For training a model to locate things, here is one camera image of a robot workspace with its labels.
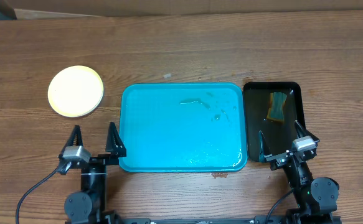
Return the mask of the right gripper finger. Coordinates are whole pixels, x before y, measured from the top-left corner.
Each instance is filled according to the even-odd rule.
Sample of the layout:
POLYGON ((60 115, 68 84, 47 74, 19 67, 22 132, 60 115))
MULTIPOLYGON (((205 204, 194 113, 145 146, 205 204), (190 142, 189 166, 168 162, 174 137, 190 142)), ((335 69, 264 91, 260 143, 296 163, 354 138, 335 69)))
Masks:
POLYGON ((266 142, 265 136, 262 131, 259 131, 258 134, 259 139, 259 161, 260 162, 266 162, 266 159, 268 157, 272 156, 272 153, 270 152, 270 148, 266 142))
POLYGON ((303 138, 303 137, 309 136, 309 137, 311 137, 311 139, 315 143, 318 143, 319 142, 319 138, 317 138, 314 134, 312 134, 307 129, 305 129, 303 127, 303 125, 300 124, 297 120, 294 122, 294 126, 295 126, 295 129, 296 129, 297 136, 299 138, 303 138))

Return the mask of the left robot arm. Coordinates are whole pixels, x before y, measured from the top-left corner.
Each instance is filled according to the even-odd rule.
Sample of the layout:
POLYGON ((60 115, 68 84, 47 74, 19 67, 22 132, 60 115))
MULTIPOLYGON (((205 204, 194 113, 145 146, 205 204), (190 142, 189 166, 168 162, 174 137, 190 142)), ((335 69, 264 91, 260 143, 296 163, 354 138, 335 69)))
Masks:
POLYGON ((80 126, 76 125, 59 154, 57 172, 65 175, 71 169, 81 170, 80 190, 70 194, 64 202, 67 223, 119 224, 123 221, 114 210, 106 208, 108 166, 117 166, 126 156, 115 123, 108 127, 104 154, 92 156, 83 146, 80 126))

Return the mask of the light green plate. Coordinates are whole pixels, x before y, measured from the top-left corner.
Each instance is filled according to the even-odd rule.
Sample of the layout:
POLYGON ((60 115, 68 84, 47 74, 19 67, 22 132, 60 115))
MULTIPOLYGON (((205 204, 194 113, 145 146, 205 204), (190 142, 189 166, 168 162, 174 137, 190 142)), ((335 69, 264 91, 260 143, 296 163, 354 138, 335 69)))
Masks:
POLYGON ((47 90, 49 105, 58 114, 76 118, 91 113, 100 104, 104 85, 90 67, 74 65, 61 70, 47 90))

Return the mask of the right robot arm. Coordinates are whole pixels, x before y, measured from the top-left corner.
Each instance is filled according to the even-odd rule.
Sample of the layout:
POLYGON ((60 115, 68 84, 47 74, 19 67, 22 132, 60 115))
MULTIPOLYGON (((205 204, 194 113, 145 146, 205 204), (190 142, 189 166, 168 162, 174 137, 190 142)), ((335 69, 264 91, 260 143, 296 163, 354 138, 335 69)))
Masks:
POLYGON ((277 155, 264 155, 260 159, 270 164, 271 170, 283 169, 291 190, 280 198, 268 212, 265 223, 340 223, 332 213, 337 210, 339 184, 329 177, 313 178, 307 161, 316 156, 319 139, 294 122, 297 139, 291 149, 277 155), (289 209, 282 217, 273 218, 275 208, 289 195, 294 195, 297 208, 289 209))

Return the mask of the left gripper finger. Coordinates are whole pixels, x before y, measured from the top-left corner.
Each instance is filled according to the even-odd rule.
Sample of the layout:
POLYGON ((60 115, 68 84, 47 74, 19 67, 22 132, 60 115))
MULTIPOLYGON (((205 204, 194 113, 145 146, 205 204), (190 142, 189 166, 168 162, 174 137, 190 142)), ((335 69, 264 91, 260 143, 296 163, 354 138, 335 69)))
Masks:
POLYGON ((105 151, 109 152, 112 156, 126 157, 125 145, 120 138, 114 122, 110 122, 108 127, 105 151))
POLYGON ((83 146, 82 134, 79 125, 75 125, 70 137, 65 143, 65 147, 68 146, 83 146))

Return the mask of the yellow green scrub sponge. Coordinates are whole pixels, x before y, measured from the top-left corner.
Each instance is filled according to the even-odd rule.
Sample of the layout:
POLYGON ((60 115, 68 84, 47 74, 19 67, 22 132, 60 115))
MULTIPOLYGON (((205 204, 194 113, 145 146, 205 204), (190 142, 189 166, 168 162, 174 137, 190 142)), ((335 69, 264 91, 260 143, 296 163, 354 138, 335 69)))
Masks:
POLYGON ((269 109, 266 115, 266 119, 283 123, 285 121, 284 106, 287 99, 287 95, 282 92, 270 93, 269 109))

